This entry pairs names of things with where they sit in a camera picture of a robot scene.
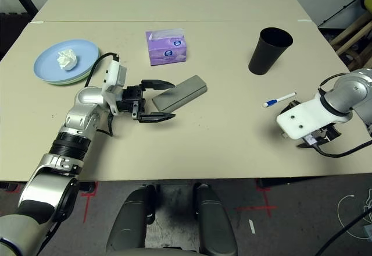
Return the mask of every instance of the gray wooden block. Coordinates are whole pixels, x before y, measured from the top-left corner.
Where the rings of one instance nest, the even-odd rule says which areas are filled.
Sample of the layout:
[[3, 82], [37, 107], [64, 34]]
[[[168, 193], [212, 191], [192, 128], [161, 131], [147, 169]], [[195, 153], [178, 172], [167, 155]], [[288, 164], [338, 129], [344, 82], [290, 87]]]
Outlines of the gray wooden block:
[[159, 112], [173, 112], [207, 92], [206, 83], [197, 75], [152, 98]]

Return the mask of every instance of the tissue box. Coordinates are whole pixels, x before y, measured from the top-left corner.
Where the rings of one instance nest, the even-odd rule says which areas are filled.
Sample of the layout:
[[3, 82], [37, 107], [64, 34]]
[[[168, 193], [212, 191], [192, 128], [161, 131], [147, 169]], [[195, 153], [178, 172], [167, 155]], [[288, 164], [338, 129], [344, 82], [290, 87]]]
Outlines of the tissue box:
[[146, 32], [151, 66], [186, 61], [183, 29]]

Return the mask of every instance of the table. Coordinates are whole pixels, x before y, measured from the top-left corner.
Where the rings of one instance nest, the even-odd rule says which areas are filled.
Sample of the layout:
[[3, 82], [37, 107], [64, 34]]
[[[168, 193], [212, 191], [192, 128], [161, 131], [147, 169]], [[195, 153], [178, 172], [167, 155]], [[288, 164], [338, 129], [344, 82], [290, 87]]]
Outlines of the table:
[[[256, 76], [247, 68], [259, 31], [286, 29], [294, 38], [273, 68]], [[149, 65], [145, 31], [182, 27], [186, 62]], [[115, 118], [115, 136], [98, 133], [88, 153], [82, 180], [139, 180], [233, 177], [317, 176], [371, 172], [370, 149], [332, 159], [299, 150], [285, 139], [276, 116], [286, 103], [262, 108], [268, 99], [297, 91], [312, 98], [326, 77], [346, 70], [312, 22], [44, 22], [30, 23], [0, 63], [0, 180], [27, 180], [48, 152], [83, 82], [53, 86], [33, 75], [33, 62], [47, 47], [69, 38], [95, 42], [101, 53], [117, 52], [127, 67], [126, 85], [141, 79], [178, 84], [198, 74], [208, 92], [176, 110], [162, 123]], [[104, 61], [91, 80], [101, 86]], [[147, 109], [158, 91], [145, 92]], [[369, 139], [355, 116], [344, 133], [324, 149], [342, 152]]]
[[296, 0], [48, 0], [34, 21], [310, 19]]

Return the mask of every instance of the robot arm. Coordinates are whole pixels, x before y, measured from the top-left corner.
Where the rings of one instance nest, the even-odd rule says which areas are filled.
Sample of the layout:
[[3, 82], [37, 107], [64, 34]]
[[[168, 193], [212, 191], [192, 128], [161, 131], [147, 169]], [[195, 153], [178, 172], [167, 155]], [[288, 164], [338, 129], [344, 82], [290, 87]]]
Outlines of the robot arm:
[[123, 89], [125, 77], [126, 68], [119, 65], [116, 55], [106, 71], [102, 88], [84, 87], [76, 94], [75, 104], [51, 149], [25, 185], [17, 211], [0, 218], [0, 255], [37, 255], [60, 223], [70, 216], [79, 191], [78, 176], [84, 157], [96, 131], [101, 131], [98, 126], [104, 114], [108, 113], [108, 119], [112, 120], [113, 116], [129, 112], [139, 122], [160, 122], [174, 117], [161, 112], [146, 115], [142, 97], [146, 88], [163, 90], [174, 87], [173, 84], [143, 80], [138, 86]]
[[360, 69], [340, 77], [322, 104], [329, 111], [347, 114], [354, 110], [372, 136], [372, 70]]
[[[335, 82], [332, 90], [326, 92], [319, 87], [319, 93], [314, 99], [294, 104], [277, 117], [277, 123], [290, 138], [304, 139], [307, 146], [299, 145], [299, 147], [312, 146], [325, 156], [329, 154], [323, 153], [318, 146], [341, 135], [333, 125], [349, 121], [352, 118], [352, 111], [359, 115], [369, 135], [372, 136], [372, 69], [360, 69], [336, 76], [341, 77]], [[326, 135], [317, 137], [316, 135], [320, 133]], [[353, 149], [352, 152], [363, 148], [366, 144]], [[352, 152], [329, 157], [338, 158]]]

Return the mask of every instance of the black cup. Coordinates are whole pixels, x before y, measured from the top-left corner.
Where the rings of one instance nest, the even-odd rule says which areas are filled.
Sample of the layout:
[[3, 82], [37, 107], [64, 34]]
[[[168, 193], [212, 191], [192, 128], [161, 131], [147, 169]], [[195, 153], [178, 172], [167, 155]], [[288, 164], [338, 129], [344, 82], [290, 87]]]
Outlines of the black cup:
[[253, 74], [266, 74], [279, 56], [292, 43], [292, 36], [284, 30], [275, 27], [263, 29], [248, 65], [249, 70]]

